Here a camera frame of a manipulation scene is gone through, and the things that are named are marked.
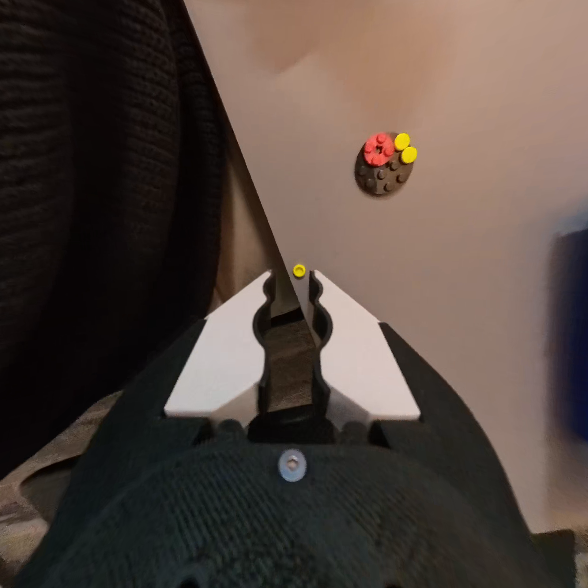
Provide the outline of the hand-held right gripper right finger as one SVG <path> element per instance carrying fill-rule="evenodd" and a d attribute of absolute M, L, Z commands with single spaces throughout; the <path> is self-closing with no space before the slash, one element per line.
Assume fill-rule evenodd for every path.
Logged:
<path fill-rule="evenodd" d="M 309 277 L 312 405 L 337 430 L 349 423 L 416 422 L 420 408 L 380 321 L 318 270 Z"/>

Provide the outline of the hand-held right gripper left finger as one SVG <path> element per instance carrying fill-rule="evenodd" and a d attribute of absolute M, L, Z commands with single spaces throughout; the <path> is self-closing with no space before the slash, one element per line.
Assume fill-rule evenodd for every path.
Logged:
<path fill-rule="evenodd" d="M 252 422 L 269 410 L 270 326 L 275 276 L 266 271 L 210 313 L 173 386 L 167 417 Z"/>

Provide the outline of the round black lego plate assembly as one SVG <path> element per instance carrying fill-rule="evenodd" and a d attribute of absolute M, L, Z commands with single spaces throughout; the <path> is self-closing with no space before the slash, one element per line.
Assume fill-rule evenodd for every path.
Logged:
<path fill-rule="evenodd" d="M 373 134 L 357 154 L 356 184 L 368 196 L 388 197 L 408 181 L 416 159 L 417 148 L 409 134 Z"/>

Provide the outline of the blue storage bin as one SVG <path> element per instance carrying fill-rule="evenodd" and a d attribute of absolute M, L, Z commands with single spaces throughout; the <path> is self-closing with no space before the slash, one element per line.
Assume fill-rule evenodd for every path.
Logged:
<path fill-rule="evenodd" d="M 557 235 L 548 267 L 548 359 L 557 425 L 587 442 L 587 229 Z"/>

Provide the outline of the person's black knit sweater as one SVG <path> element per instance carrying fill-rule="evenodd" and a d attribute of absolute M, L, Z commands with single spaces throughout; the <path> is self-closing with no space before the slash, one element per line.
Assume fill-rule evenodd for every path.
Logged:
<path fill-rule="evenodd" d="M 212 303 L 228 152 L 185 1 L 1 1 L 1 478 Z"/>

